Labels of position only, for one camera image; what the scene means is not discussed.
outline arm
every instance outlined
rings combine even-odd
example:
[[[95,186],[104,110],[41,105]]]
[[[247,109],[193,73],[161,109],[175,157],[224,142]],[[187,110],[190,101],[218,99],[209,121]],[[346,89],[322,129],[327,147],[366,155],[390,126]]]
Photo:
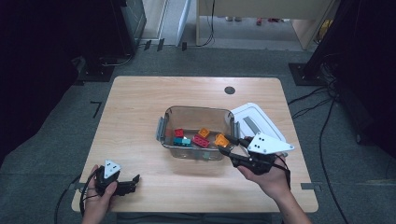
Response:
[[[280,159],[276,160],[276,164],[284,165]],[[286,224],[311,223],[291,193],[283,170],[273,167],[267,174],[254,175],[244,166],[237,168],[247,180],[257,183],[262,191],[276,202]]]
[[[92,173],[98,168],[97,165],[93,166]],[[109,184],[106,188],[105,194],[101,197],[95,189],[95,180],[91,179],[88,184],[87,200],[85,200],[85,213],[82,218],[82,224],[99,224],[105,217],[107,209],[110,204],[110,199],[116,191],[117,182]]]

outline black round hole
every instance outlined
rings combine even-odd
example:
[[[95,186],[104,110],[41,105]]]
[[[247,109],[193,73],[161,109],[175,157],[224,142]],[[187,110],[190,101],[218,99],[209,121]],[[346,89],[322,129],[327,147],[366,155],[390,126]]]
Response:
[[[225,91],[225,93],[230,94],[230,95],[235,93],[235,89],[233,87],[226,87],[224,89],[224,91]]]

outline container lid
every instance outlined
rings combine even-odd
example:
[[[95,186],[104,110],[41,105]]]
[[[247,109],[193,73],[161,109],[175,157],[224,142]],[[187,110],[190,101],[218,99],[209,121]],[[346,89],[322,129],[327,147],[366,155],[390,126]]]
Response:
[[[286,142],[285,136],[258,105],[247,103],[233,109],[231,112],[233,112],[235,123],[239,122],[241,138],[254,136],[257,132],[261,132]]]

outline wooden tabletop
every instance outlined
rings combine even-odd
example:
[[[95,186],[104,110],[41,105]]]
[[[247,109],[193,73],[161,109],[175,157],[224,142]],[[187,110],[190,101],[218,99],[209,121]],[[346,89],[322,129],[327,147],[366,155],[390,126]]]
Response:
[[[224,89],[234,87],[234,94]],[[287,157],[291,191],[305,212],[318,210],[304,156],[281,83],[264,77],[117,77],[92,142],[80,182],[95,164],[121,166],[119,181],[141,179],[135,193],[116,197],[113,212],[278,212],[273,200],[247,181],[229,158],[195,161],[172,157],[155,138],[158,120],[173,105],[232,110],[258,105],[295,146]],[[79,192],[72,207],[79,211]]]

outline plastic container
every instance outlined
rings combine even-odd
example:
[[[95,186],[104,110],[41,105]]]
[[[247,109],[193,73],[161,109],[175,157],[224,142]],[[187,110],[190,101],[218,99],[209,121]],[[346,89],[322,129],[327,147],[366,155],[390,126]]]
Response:
[[[215,137],[219,133],[236,136],[239,130],[234,124],[233,113],[230,110],[196,107],[171,106],[160,118],[157,128],[157,140],[168,148],[175,158],[220,161],[223,156],[215,145]],[[184,138],[192,140],[203,128],[209,130],[205,138],[209,141],[207,147],[199,147],[191,141],[187,147],[174,144],[175,130],[182,129]]]

